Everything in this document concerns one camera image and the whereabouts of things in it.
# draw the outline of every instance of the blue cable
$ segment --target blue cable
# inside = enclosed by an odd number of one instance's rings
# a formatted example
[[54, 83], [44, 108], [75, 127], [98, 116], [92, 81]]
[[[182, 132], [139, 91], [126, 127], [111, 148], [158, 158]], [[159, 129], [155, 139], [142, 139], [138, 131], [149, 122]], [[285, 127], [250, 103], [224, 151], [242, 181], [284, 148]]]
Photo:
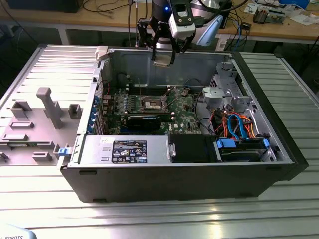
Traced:
[[240, 29], [240, 25], [239, 25], [238, 21], [236, 21], [236, 20], [233, 20], [233, 21], [237, 23], [238, 31], [239, 31], [239, 36], [238, 36], [238, 39], [237, 39], [237, 42], [236, 42], [236, 45], [235, 45], [235, 49], [234, 49], [234, 51], [236, 51], [238, 43], [239, 43], [239, 40], [240, 40], [240, 37], [241, 37], [241, 29]]
[[247, 134], [246, 134], [246, 132], [245, 132], [245, 130], [244, 130], [243, 121], [241, 120], [241, 118], [240, 118], [238, 115], [230, 115], [230, 116], [228, 117], [227, 126], [228, 126], [229, 132], [230, 132], [231, 135], [234, 136], [237, 140], [240, 140], [239, 137], [233, 132], [233, 130], [232, 130], [232, 128], [231, 128], [231, 119], [232, 119], [233, 117], [237, 117], [237, 119], [238, 119], [239, 129], [240, 129], [241, 136], [242, 136], [243, 138], [246, 138], [246, 139], [247, 139], [248, 136], [247, 136]]

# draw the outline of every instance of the wooden table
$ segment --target wooden table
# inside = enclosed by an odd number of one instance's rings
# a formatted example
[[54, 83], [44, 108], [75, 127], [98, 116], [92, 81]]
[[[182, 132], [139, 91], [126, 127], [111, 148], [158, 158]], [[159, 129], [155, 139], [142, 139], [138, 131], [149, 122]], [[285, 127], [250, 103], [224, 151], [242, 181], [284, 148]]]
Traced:
[[[32, 27], [49, 27], [56, 28], [59, 31], [62, 44], [69, 44], [66, 33], [67, 29], [79, 30], [95, 30], [95, 31], [128, 31], [128, 6], [113, 11], [112, 17], [104, 16], [95, 12], [89, 12], [81, 8], [78, 13], [63, 13], [51, 11], [31, 11], [31, 10], [12, 10], [9, 9], [6, 2], [4, 6], [10, 14], [23, 26]], [[98, 5], [112, 2], [112, 0], [96, 0]], [[116, 4], [106, 6], [104, 9], [115, 8], [127, 4], [126, 0], [120, 0]], [[86, 7], [96, 10], [94, 0], [90, 1]], [[245, 7], [237, 10], [237, 13], [244, 22], [252, 24], [248, 39], [258, 41], [275, 41], [275, 42], [291, 42], [313, 44], [319, 34], [319, 25], [312, 24], [304, 26], [290, 19], [285, 19], [284, 24], [254, 24], [252, 14], [243, 13]], [[309, 10], [319, 10], [319, 6], [310, 5]], [[138, 3], [138, 18], [145, 16], [145, 3]], [[148, 16], [151, 15], [151, 4], [148, 4]], [[135, 8], [132, 7], [130, 28], [131, 32], [135, 32]], [[16, 23], [8, 16], [8, 14], [0, 8], [0, 24], [10, 25]], [[231, 21], [227, 22], [225, 29], [220, 29], [216, 37], [220, 38], [219, 44], [232, 38], [236, 34], [236, 28]]]

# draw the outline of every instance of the green circuit board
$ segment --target green circuit board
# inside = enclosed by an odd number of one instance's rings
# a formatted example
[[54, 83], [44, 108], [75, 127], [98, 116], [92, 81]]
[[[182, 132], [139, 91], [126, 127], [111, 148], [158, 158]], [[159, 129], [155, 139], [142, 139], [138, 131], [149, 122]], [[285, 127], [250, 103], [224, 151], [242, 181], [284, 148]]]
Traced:
[[150, 132], [129, 132], [126, 127], [127, 118], [131, 115], [138, 114], [143, 100], [160, 101], [161, 96], [149, 95], [129, 95], [123, 90], [115, 92], [112, 99], [104, 109], [104, 119], [107, 124], [106, 132], [110, 135], [167, 135], [167, 134], [201, 134], [197, 124], [195, 113], [193, 112], [194, 100], [193, 94], [182, 96], [183, 88], [176, 88], [165, 99], [167, 107], [165, 109], [154, 108], [148, 109], [152, 116], [161, 118], [161, 126], [157, 131]]

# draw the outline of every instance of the warning label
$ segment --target warning label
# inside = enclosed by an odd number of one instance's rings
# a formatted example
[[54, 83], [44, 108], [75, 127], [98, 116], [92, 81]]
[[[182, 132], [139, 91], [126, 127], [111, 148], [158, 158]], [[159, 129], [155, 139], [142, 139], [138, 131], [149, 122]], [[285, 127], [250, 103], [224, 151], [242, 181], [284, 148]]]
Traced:
[[114, 141], [113, 163], [147, 163], [146, 140]]

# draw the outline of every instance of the blue clip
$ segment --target blue clip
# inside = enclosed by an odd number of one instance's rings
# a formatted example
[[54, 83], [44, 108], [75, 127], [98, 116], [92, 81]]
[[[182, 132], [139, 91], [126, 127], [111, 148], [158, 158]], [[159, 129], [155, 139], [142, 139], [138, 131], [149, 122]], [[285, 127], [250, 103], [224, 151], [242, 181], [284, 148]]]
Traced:
[[93, 112], [91, 112], [90, 113], [90, 120], [95, 120], [95, 118], [96, 118], [96, 115]]
[[94, 96], [94, 104], [98, 104], [100, 102], [100, 98], [98, 96]]
[[88, 125], [93, 126], [94, 122], [90, 119]]
[[217, 141], [218, 148], [236, 148], [236, 143], [232, 139], [220, 139]]
[[266, 148], [270, 147], [269, 141], [267, 139], [264, 139], [263, 142]]
[[68, 156], [68, 155], [71, 155], [71, 154], [72, 154], [72, 148], [71, 147], [69, 147], [69, 148], [60, 148], [59, 151], [58, 151], [59, 157]]
[[88, 133], [93, 133], [93, 129], [92, 129], [91, 127], [87, 127], [87, 128], [86, 128], [86, 131], [87, 131]]

